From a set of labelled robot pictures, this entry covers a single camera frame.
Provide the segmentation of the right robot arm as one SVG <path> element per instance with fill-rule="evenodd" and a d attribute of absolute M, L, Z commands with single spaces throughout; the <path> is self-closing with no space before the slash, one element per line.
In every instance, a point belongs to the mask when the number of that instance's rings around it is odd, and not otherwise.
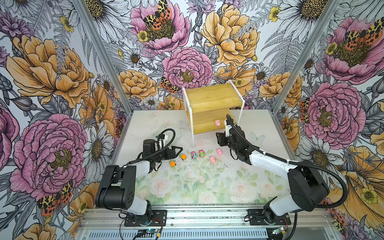
<path fill-rule="evenodd" d="M 227 146 L 231 153 L 235 153 L 235 160 L 260 167 L 288 181 L 288 193 L 275 197 L 264 205 L 265 216 L 281 217 L 289 212 L 311 212 L 330 193 L 315 165 L 305 161 L 297 163 L 276 159 L 247 143 L 245 134 L 239 127 L 216 133 L 216 138 L 221 147 Z"/>

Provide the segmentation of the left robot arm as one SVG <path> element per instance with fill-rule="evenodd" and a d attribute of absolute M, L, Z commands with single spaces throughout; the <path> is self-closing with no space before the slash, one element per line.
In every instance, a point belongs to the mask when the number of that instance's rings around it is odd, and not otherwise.
<path fill-rule="evenodd" d="M 140 159 L 127 165 L 109 165 L 95 198 L 97 208 L 120 210 L 137 217 L 152 217 L 152 206 L 147 200 L 135 195 L 136 180 L 145 177 L 156 169 L 162 161 L 174 160 L 183 151 L 182 147 L 169 146 L 160 140 L 144 140 Z"/>

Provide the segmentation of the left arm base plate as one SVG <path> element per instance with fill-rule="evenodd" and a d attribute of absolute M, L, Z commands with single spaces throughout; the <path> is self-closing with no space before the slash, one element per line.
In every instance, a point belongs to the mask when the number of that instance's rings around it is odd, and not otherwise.
<path fill-rule="evenodd" d="M 128 214 L 125 218 L 125 227 L 165 227 L 168 211 L 152 210 L 144 215 Z"/>

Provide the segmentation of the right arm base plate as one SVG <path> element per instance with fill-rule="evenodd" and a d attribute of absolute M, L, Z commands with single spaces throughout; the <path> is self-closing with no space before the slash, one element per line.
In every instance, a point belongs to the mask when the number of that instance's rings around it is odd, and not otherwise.
<path fill-rule="evenodd" d="M 248 209 L 244 221 L 250 223 L 251 226 L 289 226 L 292 224 L 288 214 L 277 216 L 264 209 Z"/>

